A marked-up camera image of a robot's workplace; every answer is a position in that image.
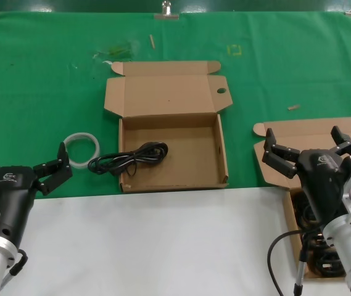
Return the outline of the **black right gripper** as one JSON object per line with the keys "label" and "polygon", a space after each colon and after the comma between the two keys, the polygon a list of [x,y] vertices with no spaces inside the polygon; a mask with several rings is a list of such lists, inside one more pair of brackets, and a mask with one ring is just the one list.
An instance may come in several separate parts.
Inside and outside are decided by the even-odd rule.
{"label": "black right gripper", "polygon": [[351,138],[338,126],[332,128],[331,137],[336,144],[331,149],[299,151],[277,144],[273,130],[268,128],[263,145],[263,163],[289,179],[297,174],[319,224],[328,224],[344,213],[345,173],[341,163],[343,155],[351,155]]}

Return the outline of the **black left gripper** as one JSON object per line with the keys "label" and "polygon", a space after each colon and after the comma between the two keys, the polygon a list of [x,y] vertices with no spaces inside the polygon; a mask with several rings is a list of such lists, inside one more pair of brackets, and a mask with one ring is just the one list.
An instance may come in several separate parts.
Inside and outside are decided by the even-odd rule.
{"label": "black left gripper", "polygon": [[65,144],[57,158],[28,166],[0,167],[0,237],[20,247],[37,191],[48,195],[73,176]]}

